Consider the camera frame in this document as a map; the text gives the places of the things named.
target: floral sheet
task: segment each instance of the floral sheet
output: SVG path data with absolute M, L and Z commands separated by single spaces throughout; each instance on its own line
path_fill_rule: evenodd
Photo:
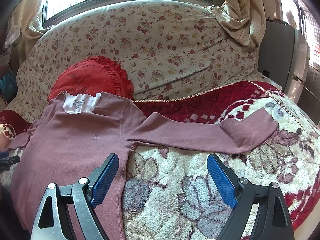
M 279 129 L 253 151 L 219 154 L 220 159 L 239 177 L 254 184 L 276 181 L 284 193 L 294 229 L 319 201 L 320 132 L 297 105 L 271 85 L 238 82 L 188 98 L 136 100 L 135 104 L 146 116 L 159 112 L 179 122 L 209 124 L 225 118 L 241 120 L 264 107 L 279 123 Z M 1 121 L 11 123 L 8 115 Z M 24 122 L 12 126 L 26 128 Z M 11 155 L 22 153 L 17 149 Z M 173 147 L 137 147 L 128 159 L 122 197 L 127 240 L 217 237 L 231 209 L 223 203 L 208 174 L 207 156 L 208 153 Z M 0 175 L 6 187 L 13 169 Z M 245 238 L 252 230 L 257 209 L 257 205 L 252 208 Z
M 135 87 L 135 99 L 173 99 L 225 82 L 262 81 L 257 48 L 232 39 L 197 5 L 140 0 L 100 7 L 44 34 L 21 65 L 19 92 L 6 109 L 39 118 L 60 73 L 89 56 L 118 61 Z

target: pink long-sleeve shirt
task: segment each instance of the pink long-sleeve shirt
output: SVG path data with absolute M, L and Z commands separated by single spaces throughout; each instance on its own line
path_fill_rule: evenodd
M 74 184 L 116 153 L 119 170 L 95 211 L 110 240 L 125 240 L 121 196 L 128 154 L 138 144 L 238 154 L 257 147 L 277 127 L 264 108 L 242 121 L 182 123 L 159 113 L 146 118 L 133 102 L 109 93 L 74 97 L 61 92 L 49 102 L 41 119 L 9 145 L 11 149 L 25 147 L 12 176 L 12 201 L 20 222 L 31 232 L 49 183 Z M 81 234 L 79 226 L 75 233 Z

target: refrigerator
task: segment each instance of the refrigerator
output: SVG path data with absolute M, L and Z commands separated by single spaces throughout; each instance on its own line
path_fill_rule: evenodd
M 310 48 L 305 37 L 289 25 L 267 21 L 260 44 L 258 71 L 298 103 L 309 68 Z

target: blue gripper pad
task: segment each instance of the blue gripper pad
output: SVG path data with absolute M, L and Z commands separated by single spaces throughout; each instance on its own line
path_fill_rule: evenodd
M 100 205 L 111 186 L 111 183 L 118 171 L 119 167 L 119 158 L 118 155 L 115 155 L 105 170 L 101 173 L 97 182 L 92 187 L 92 199 L 90 205 L 95 208 L 97 205 Z
M 212 155 L 207 159 L 207 168 L 224 203 L 234 209 L 237 205 L 234 186 Z

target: metal bolt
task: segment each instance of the metal bolt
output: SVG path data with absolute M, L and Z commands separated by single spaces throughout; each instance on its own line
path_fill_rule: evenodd
M 249 182 L 246 178 L 240 178 L 239 180 L 241 184 L 247 184 Z
M 87 178 L 81 178 L 79 179 L 79 184 L 85 184 L 87 183 L 88 179 Z
M 279 188 L 279 184 L 276 183 L 276 182 L 272 182 L 272 183 L 271 183 L 271 186 L 274 187 L 274 188 Z
M 48 189 L 54 189 L 56 187 L 56 185 L 54 183 L 50 183 L 48 185 Z

